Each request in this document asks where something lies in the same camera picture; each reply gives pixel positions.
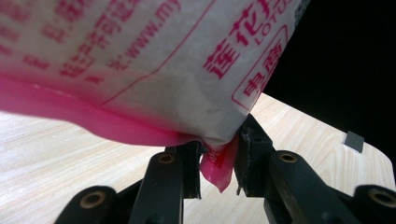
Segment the wooden table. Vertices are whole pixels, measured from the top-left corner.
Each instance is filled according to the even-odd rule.
[[[262,95],[251,112],[276,149],[302,155],[330,186],[352,194],[361,184],[396,190],[390,160],[364,144],[357,153],[346,134]],[[81,190],[120,191],[143,177],[163,147],[129,146],[57,120],[0,113],[0,222],[51,223]],[[267,223],[263,199],[236,196],[236,180],[222,194],[201,178],[202,200],[185,200],[185,223]]]

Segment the red character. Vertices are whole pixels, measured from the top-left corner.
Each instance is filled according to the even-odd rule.
[[[255,8],[253,8],[253,4],[250,4],[249,7],[244,9],[239,21],[233,24],[233,29],[229,35],[236,32],[236,42],[247,46],[249,43],[248,36],[255,36],[261,28],[262,22],[258,22],[258,13],[255,11]],[[255,40],[258,45],[262,42],[262,40],[259,41],[257,38]]]
[[[30,11],[15,2],[16,1],[1,0],[0,14],[4,13],[15,22],[24,24],[30,18]]]
[[[90,33],[87,36],[87,40],[89,40],[92,45],[96,45],[101,49],[105,49],[110,44],[110,42],[106,40],[106,35],[97,31]]]
[[[240,55],[225,41],[226,38],[216,47],[215,52],[207,58],[204,64],[204,68],[210,73],[215,73],[219,79],[224,77]]]
[[[258,72],[253,79],[248,81],[247,87],[244,90],[244,94],[249,97],[251,93],[254,91],[261,91],[262,90],[262,82],[264,80],[264,76]]]
[[[280,41],[278,41],[276,45],[270,50],[270,54],[262,64],[267,70],[268,74],[271,75],[274,72],[277,61],[279,61],[281,54],[282,54],[282,46],[280,45]]]
[[[127,69],[130,63],[131,60],[126,61],[123,55],[119,55],[117,60],[110,59],[110,61],[107,63],[107,66],[119,72]]]
[[[12,49],[0,44],[0,54],[5,54],[5,55],[9,56],[12,54]]]
[[[68,62],[64,63],[60,74],[67,77],[78,77],[84,73],[94,62],[94,58],[85,55],[78,54],[72,57]]]
[[[111,0],[107,8],[108,14],[112,17],[118,18],[121,21],[128,21],[134,13],[134,8],[140,0],[122,1]]]
[[[97,85],[99,85],[99,84],[101,84],[101,82],[105,81],[102,77],[93,77],[93,76],[85,77],[84,80],[89,81],[94,84],[97,84]]]
[[[43,61],[33,55],[25,55],[23,57],[23,62],[28,63],[34,67],[41,68],[43,70],[47,69],[50,66],[50,64],[48,62]]]
[[[99,21],[95,24],[95,29],[99,29],[108,35],[113,35],[114,33],[121,31],[121,27],[106,15],[102,15],[100,17]]]
[[[46,23],[41,29],[41,34],[55,40],[57,43],[64,43],[64,39],[69,36],[62,28]]]
[[[265,19],[270,16],[270,5],[267,0],[257,0],[257,2],[262,6],[262,13],[265,14]]]
[[[78,21],[84,16],[84,7],[88,7],[92,0],[61,0],[55,8],[55,13],[67,21]]]

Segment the light wood surface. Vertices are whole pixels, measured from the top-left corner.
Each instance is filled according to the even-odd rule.
[[[343,145],[331,126],[262,95],[251,112],[276,149],[302,155],[324,181],[352,194],[361,184],[396,190],[390,160],[364,144]],[[0,113],[0,223],[52,223],[81,190],[106,185],[120,191],[143,177],[163,147],[129,146],[58,120]],[[236,180],[222,194],[201,178],[202,200],[185,200],[185,223],[268,223],[263,199],[236,196]]]

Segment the small black object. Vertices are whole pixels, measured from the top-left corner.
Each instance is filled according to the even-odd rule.
[[[356,133],[348,131],[346,134],[346,141],[344,144],[347,147],[351,147],[351,148],[355,149],[356,151],[358,151],[359,153],[362,153],[364,138]]]

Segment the red chinese text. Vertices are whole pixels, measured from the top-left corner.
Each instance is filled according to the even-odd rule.
[[[89,7],[93,0],[61,0],[55,8],[55,13],[69,22],[80,20],[84,16],[85,7]]]
[[[44,24],[41,34],[59,44],[64,43],[65,39],[70,36],[64,29],[49,23]]]
[[[5,14],[15,22],[24,24],[30,18],[30,11],[10,0],[0,0],[0,15]]]
[[[228,36],[221,42],[230,43],[228,48],[232,50],[232,53],[223,56],[224,60],[216,62],[216,55],[221,53],[218,45],[207,58],[203,68],[222,79],[235,63],[243,48],[251,44],[259,46],[263,42],[277,23],[278,17],[285,12],[290,1],[292,0],[257,0],[248,5],[242,10],[241,17],[233,24]]]
[[[66,2],[79,4],[79,9],[88,7],[91,3],[91,1],[82,0]],[[106,50],[111,45],[109,38],[122,31],[122,25],[133,15],[137,3],[139,2],[140,0],[111,0],[106,7],[105,13],[103,13],[95,23],[93,30],[87,34],[83,43],[78,46],[78,53],[63,64],[60,75],[66,77],[79,77],[87,71],[95,62],[95,59],[91,56],[91,52],[94,49]],[[79,19],[80,16],[82,16],[81,13],[71,13],[68,20],[75,21]],[[110,62],[107,65],[109,64],[116,70],[124,69],[123,63]],[[102,77],[93,76],[85,77],[83,80],[94,84],[100,84],[104,81]]]
[[[264,63],[262,64],[267,70],[268,74],[272,74],[275,70],[277,62],[279,61],[280,55],[282,54],[282,46],[280,45],[280,41],[276,43],[276,45],[270,49],[270,54],[265,59]]]
[[[0,54],[10,56],[12,54],[12,49],[0,44]]]
[[[3,37],[4,39],[16,43],[18,42],[18,39],[20,38],[21,34],[12,30],[9,27],[3,26],[0,24],[0,37]]]
[[[250,96],[254,91],[262,90],[262,83],[264,81],[264,76],[258,72],[254,78],[250,79],[247,83],[247,87],[244,89],[244,94],[246,96]]]
[[[37,58],[36,56],[33,55],[25,55],[23,57],[23,62],[30,64],[34,67],[40,68],[42,70],[47,69],[50,66],[50,63],[47,61],[44,61],[42,59]]]
[[[215,73],[219,79],[223,78],[240,55],[229,43],[225,42],[226,40],[227,39],[224,38],[216,47],[215,52],[207,58],[204,64],[204,68],[210,73]]]

